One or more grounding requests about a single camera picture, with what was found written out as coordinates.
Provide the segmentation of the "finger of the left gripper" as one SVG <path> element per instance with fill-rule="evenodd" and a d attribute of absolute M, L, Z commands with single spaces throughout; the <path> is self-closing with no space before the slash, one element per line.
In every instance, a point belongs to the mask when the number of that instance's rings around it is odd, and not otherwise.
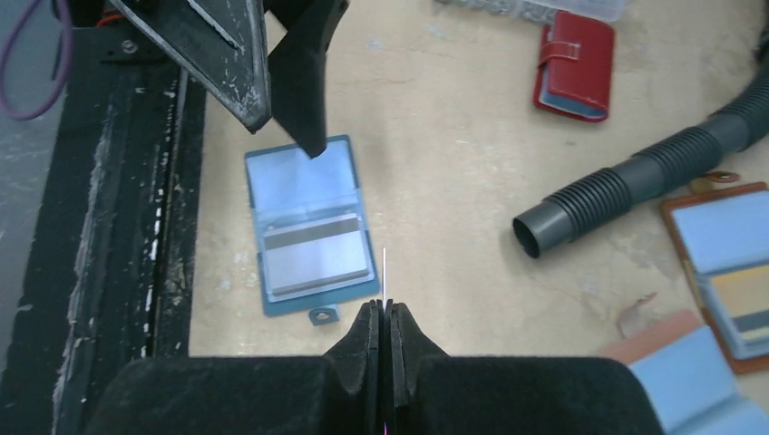
<path fill-rule="evenodd" d="M 286 29 L 268 56 L 272 117 L 313 159 L 326 150 L 326 54 L 349 3 L 283 0 L 264 6 Z"/>
<path fill-rule="evenodd" d="M 264 8 L 255 0 L 112 3 L 251 133 L 271 119 Z"/>

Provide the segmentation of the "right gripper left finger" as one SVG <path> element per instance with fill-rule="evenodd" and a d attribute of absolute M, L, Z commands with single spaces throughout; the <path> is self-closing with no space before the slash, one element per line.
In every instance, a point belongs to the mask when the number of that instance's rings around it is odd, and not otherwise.
<path fill-rule="evenodd" d="M 87 434 L 379 434 L 382 305 L 322 355 L 146 358 L 109 383 Z"/>

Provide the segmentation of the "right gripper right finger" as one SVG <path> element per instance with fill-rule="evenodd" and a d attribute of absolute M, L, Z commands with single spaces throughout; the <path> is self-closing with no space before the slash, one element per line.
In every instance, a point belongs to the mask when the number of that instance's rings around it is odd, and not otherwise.
<path fill-rule="evenodd" d="M 606 357 L 451 356 L 406 304 L 384 310 L 390 434 L 660 434 L 630 369 Z"/>

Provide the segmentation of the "blue leather card holder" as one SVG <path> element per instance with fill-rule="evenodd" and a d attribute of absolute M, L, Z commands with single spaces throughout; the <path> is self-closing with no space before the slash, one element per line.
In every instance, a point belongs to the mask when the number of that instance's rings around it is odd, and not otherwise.
<path fill-rule="evenodd" d="M 245 170 L 265 315 L 331 324 L 340 303 L 379 293 L 349 136 L 328 138 L 313 159 L 296 144 L 251 151 Z"/>

